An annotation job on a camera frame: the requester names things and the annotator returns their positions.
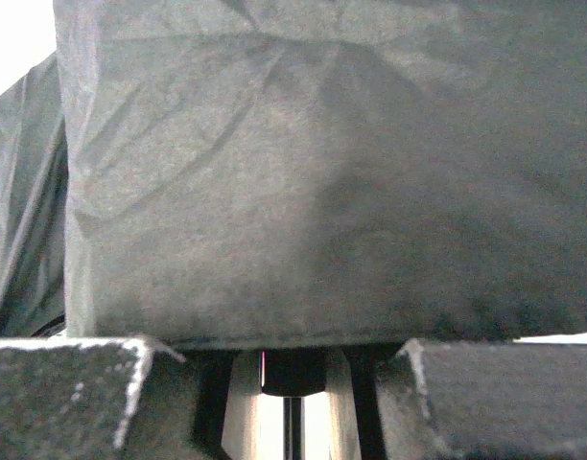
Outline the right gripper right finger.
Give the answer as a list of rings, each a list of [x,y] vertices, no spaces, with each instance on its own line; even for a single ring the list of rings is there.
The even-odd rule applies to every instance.
[[[389,459],[587,459],[587,344],[412,339],[375,391]]]

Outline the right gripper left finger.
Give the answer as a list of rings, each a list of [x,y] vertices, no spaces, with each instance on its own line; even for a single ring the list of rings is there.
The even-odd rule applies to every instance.
[[[147,337],[0,339],[0,459],[195,459],[197,385]]]

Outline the black folding umbrella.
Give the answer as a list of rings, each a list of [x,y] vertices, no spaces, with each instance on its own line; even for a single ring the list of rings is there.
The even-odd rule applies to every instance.
[[[587,1],[57,1],[0,96],[0,339],[184,356],[195,459],[281,397],[389,459],[408,341],[587,332]]]

